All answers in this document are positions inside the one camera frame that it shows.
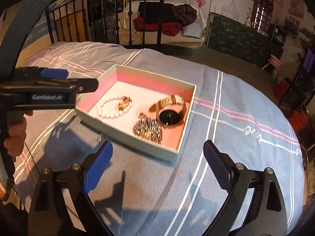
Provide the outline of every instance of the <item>metal screw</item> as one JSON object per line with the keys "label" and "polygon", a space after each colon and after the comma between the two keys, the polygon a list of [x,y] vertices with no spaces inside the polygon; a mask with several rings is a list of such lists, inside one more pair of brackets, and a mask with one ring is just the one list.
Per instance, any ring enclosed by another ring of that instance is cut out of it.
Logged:
{"label": "metal screw", "polygon": [[43,169],[43,173],[44,173],[44,174],[48,174],[49,171],[50,171],[50,168],[44,168],[44,169]]}
{"label": "metal screw", "polygon": [[72,165],[72,169],[73,170],[78,170],[79,168],[81,168],[81,164],[80,163],[75,163]]}
{"label": "metal screw", "polygon": [[244,169],[244,165],[243,165],[242,163],[237,163],[237,164],[236,164],[236,168],[237,168],[238,170],[242,170],[242,169]]}
{"label": "metal screw", "polygon": [[267,168],[266,170],[267,170],[267,173],[268,173],[268,174],[272,174],[272,173],[273,173],[272,168]]}
{"label": "metal screw", "polygon": [[99,134],[99,135],[97,136],[98,142],[102,142],[103,138],[104,138],[103,134]]}

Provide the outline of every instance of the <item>red cloth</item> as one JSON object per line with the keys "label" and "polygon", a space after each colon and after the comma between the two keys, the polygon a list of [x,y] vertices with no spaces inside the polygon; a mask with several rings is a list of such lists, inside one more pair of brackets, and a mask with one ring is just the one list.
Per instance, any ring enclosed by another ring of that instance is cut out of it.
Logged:
{"label": "red cloth", "polygon": [[[142,31],[143,26],[143,17],[138,16],[133,20],[135,24],[135,28],[137,31]],[[158,23],[155,24],[144,24],[145,31],[147,32],[155,32],[158,30]],[[182,29],[182,25],[177,22],[169,22],[169,23],[162,23],[162,33],[169,36],[175,36],[179,33]]]}

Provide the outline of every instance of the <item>wristwatch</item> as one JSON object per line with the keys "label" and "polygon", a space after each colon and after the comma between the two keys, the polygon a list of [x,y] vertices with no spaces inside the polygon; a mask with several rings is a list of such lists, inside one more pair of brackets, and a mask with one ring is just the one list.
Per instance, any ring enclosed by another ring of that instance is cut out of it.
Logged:
{"label": "wristwatch", "polygon": [[[182,105],[183,108],[180,112],[174,110],[164,110],[159,114],[159,111],[169,105]],[[163,127],[173,127],[181,125],[184,122],[184,116],[187,111],[185,99],[181,95],[172,95],[152,105],[149,112],[156,112],[156,120]]]}

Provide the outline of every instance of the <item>human hand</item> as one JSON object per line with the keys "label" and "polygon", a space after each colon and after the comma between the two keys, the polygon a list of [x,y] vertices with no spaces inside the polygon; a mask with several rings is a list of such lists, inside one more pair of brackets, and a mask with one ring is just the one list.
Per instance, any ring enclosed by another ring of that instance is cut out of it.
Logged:
{"label": "human hand", "polygon": [[[27,111],[25,114],[32,116],[33,111]],[[4,141],[4,147],[7,148],[8,154],[12,157],[20,156],[23,152],[26,126],[26,118],[23,117],[20,123],[12,125],[8,129],[9,137]]]}

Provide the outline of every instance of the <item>pearl bracelet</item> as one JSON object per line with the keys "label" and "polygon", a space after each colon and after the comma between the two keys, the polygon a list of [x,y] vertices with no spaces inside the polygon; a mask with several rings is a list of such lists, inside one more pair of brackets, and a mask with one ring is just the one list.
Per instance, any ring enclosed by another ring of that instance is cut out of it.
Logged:
{"label": "pearl bracelet", "polygon": [[[102,107],[104,106],[104,104],[107,103],[107,102],[110,102],[112,100],[117,100],[117,99],[119,99],[119,100],[122,99],[122,102],[120,102],[118,104],[119,112],[106,113],[106,114],[103,113]],[[132,100],[129,97],[125,97],[125,96],[110,96],[110,97],[107,97],[106,99],[101,100],[98,103],[98,109],[99,109],[98,115],[99,115],[99,117],[102,117],[103,119],[104,118],[106,118],[106,119],[119,118],[119,116],[123,116],[124,113],[127,113],[132,106],[133,106]]]}

